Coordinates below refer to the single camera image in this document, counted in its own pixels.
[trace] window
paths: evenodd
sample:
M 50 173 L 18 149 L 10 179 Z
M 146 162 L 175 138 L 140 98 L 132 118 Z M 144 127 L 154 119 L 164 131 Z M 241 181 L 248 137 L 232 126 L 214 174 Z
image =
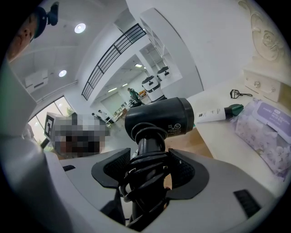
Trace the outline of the window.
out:
M 69 105 L 65 97 L 61 97 L 60 99 L 52 102 L 50 105 L 45 107 L 39 113 L 37 113 L 29 122 L 28 124 L 31 126 L 31 129 L 34 134 L 34 139 L 38 144 L 41 144 L 46 137 L 44 136 L 44 127 L 45 127 L 45 118 L 47 112 L 63 115 L 63 116 L 70 116 L 74 113 L 74 110 Z

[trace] metal railing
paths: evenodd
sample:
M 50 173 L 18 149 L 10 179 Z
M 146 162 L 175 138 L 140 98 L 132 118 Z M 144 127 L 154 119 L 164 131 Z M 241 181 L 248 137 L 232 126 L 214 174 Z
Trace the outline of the metal railing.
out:
M 92 73 L 86 85 L 82 91 L 82 96 L 88 100 L 93 89 L 96 87 L 97 83 L 112 65 L 112 63 L 134 42 L 143 37 L 146 34 L 139 24 L 134 25 L 129 30 L 127 30 L 121 37 L 119 37 L 113 45 L 106 51 L 106 53 L 101 57 Z

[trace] gray floor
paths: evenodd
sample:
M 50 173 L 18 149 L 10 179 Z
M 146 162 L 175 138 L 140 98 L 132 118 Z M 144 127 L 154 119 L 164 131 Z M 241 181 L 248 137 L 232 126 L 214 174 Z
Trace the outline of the gray floor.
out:
M 112 124 L 110 136 L 105 137 L 105 148 L 103 148 L 101 153 L 122 148 L 130 148 L 132 155 L 137 150 L 137 144 L 128 136 L 124 127 L 124 120 L 119 119 Z

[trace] black fisheye border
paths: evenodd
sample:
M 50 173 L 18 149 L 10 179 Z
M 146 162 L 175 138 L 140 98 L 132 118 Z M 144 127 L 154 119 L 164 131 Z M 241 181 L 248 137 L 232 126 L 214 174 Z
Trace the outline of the black fisheye border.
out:
M 272 18 L 285 40 L 289 48 L 291 48 L 291 33 L 290 33 L 290 8 L 288 1 L 277 0 L 266 1 L 256 0 L 256 2 L 265 10 L 265 12 Z M 0 62 L 5 57 L 6 50 L 14 37 L 15 33 L 25 21 L 27 16 L 33 9 L 41 3 L 40 0 L 7 0 L 1 3 L 0 22 L 4 25 L 1 32 L 2 45 L 0 47 Z M 2 211 L 2 229 L 9 229 L 9 231 L 25 231 L 31 232 L 46 232 L 46 230 L 29 215 L 23 204 L 14 193 L 11 191 L 6 178 L 0 170 L 0 184 L 1 184 L 1 211 Z M 289 184 L 287 191 L 278 202 L 269 216 L 258 226 L 254 232 L 263 232 L 272 230 L 275 227 L 276 231 L 284 231 L 290 227 L 288 214 L 290 211 L 291 186 Z

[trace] black railing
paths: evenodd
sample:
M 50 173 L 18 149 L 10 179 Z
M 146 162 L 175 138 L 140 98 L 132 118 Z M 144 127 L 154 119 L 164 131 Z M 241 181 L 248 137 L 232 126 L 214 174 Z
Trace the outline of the black railing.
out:
M 104 73 L 108 70 L 108 68 L 112 65 L 112 63 L 134 42 L 145 35 L 145 31 L 143 31 L 142 27 L 139 24 L 134 25 L 129 30 L 127 30 L 121 37 L 119 37 L 113 45 L 106 51 L 106 53 L 101 57 L 92 73 L 86 85 L 82 91 L 82 96 L 88 100 L 91 95 L 93 89 L 104 75 Z

